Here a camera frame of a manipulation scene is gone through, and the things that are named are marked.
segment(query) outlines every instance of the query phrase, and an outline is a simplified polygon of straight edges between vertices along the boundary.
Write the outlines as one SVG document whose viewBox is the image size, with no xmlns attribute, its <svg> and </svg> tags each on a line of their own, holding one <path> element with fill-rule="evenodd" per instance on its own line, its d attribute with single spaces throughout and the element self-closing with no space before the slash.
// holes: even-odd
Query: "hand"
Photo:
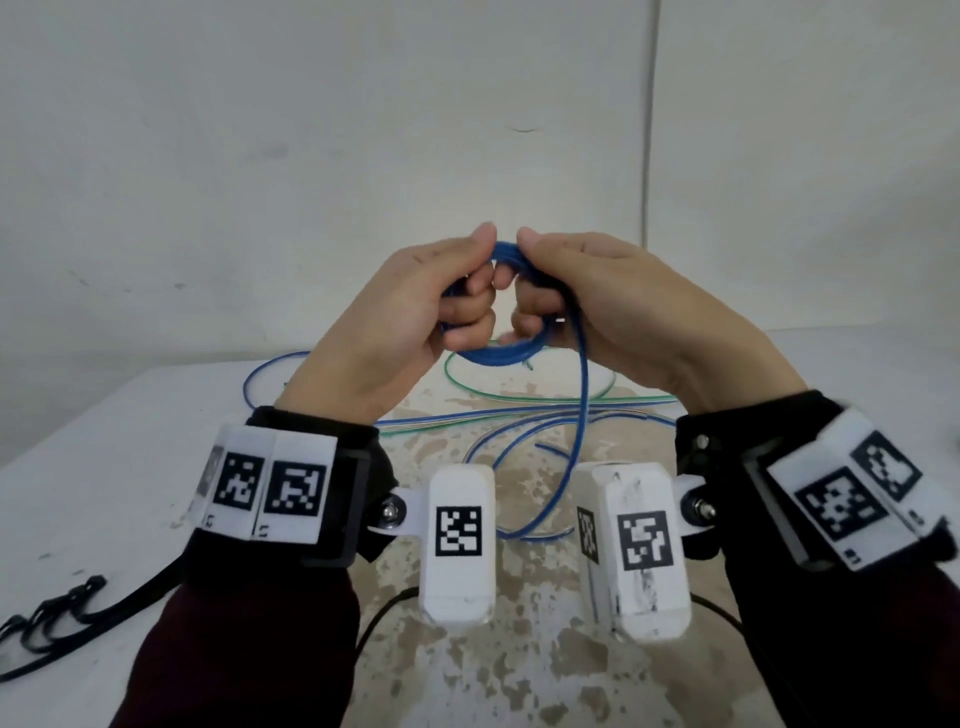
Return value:
<svg viewBox="0 0 960 728">
<path fill-rule="evenodd" d="M 391 255 L 300 365 L 276 406 L 372 425 L 410 393 L 444 348 L 487 346 L 495 242 L 496 227 L 484 223 L 470 237 Z M 467 276 L 468 295 L 442 298 Z M 439 322 L 460 326 L 444 333 Z"/>
<path fill-rule="evenodd" d="M 516 241 L 538 269 L 566 283 L 583 310 L 592 361 L 646 387 L 675 395 L 691 414 L 774 400 L 807 389 L 767 336 L 655 255 L 597 232 L 540 235 L 521 228 Z M 496 288 L 514 275 L 498 266 Z M 540 316 L 564 314 L 560 293 L 521 279 L 513 333 L 529 338 Z M 576 348 L 569 322 L 551 342 Z"/>
</svg>

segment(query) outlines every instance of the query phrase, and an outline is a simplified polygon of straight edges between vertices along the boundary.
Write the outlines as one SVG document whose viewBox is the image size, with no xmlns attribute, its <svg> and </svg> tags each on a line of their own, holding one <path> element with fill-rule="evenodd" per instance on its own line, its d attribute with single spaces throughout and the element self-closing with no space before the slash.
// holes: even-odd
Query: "dark maroon sleeve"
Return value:
<svg viewBox="0 0 960 728">
<path fill-rule="evenodd" d="M 140 647 L 111 726 L 339 725 L 359 622 L 341 569 L 296 586 L 186 584 Z"/>
<path fill-rule="evenodd" d="M 760 444 L 809 442 L 842 411 L 806 392 L 682 418 L 679 470 L 714 483 L 712 533 L 747 645 L 789 728 L 960 725 L 960 591 L 936 566 L 956 555 L 946 525 L 859 572 L 805 570 L 740 465 Z"/>
</svg>

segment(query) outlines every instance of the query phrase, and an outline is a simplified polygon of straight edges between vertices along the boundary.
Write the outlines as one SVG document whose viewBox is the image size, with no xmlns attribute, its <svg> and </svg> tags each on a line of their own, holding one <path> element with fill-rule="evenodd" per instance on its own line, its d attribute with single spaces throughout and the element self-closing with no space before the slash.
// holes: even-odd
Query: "screw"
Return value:
<svg viewBox="0 0 960 728">
<path fill-rule="evenodd" d="M 700 498 L 693 507 L 696 509 L 697 513 L 700 514 L 700 517 L 704 519 L 704 521 L 712 522 L 717 517 L 716 508 L 702 498 Z"/>
</svg>

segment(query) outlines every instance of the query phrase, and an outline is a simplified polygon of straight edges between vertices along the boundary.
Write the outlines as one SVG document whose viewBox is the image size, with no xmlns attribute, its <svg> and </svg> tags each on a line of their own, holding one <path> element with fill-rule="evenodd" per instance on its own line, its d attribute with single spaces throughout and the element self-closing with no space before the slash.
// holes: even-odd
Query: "person's left hand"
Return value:
<svg viewBox="0 0 960 728">
<path fill-rule="evenodd" d="M 396 407 L 444 349 L 483 349 L 493 334 L 496 227 L 391 255 L 307 356 L 276 407 L 372 425 Z M 466 296 L 442 298 L 467 277 Z M 439 322 L 457 324 L 447 332 Z"/>
</svg>

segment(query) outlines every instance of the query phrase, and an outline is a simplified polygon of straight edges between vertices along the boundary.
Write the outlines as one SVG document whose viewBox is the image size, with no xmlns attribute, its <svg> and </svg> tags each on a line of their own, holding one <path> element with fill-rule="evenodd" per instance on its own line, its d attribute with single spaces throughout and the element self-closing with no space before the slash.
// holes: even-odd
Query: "person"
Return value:
<svg viewBox="0 0 960 728">
<path fill-rule="evenodd" d="M 391 255 L 251 424 L 354 445 L 375 439 L 373 423 L 444 350 L 487 345 L 495 291 L 515 277 L 489 263 L 495 239 L 487 223 Z M 960 725 L 960 592 L 936 566 L 955 554 L 946 529 L 865 570 L 805 570 L 727 456 L 772 438 L 808 442 L 841 405 L 811 391 L 758 328 L 650 253 L 598 233 L 523 228 L 517 243 L 576 295 L 590 359 L 672 393 L 689 413 L 677 429 L 681 472 L 701 452 L 720 483 L 713 530 L 784 722 Z M 466 295 L 445 298 L 459 279 Z M 504 343 L 537 334 L 542 315 L 564 314 L 556 290 L 529 280 L 517 281 L 516 299 Z M 552 343 L 574 346 L 568 324 Z M 702 436 L 724 447 L 698 449 Z M 185 583 L 140 648 L 114 728 L 340 723 L 360 619 L 346 570 L 277 577 L 236 566 L 241 552 L 229 542 L 199 530 L 191 538 Z"/>
</svg>

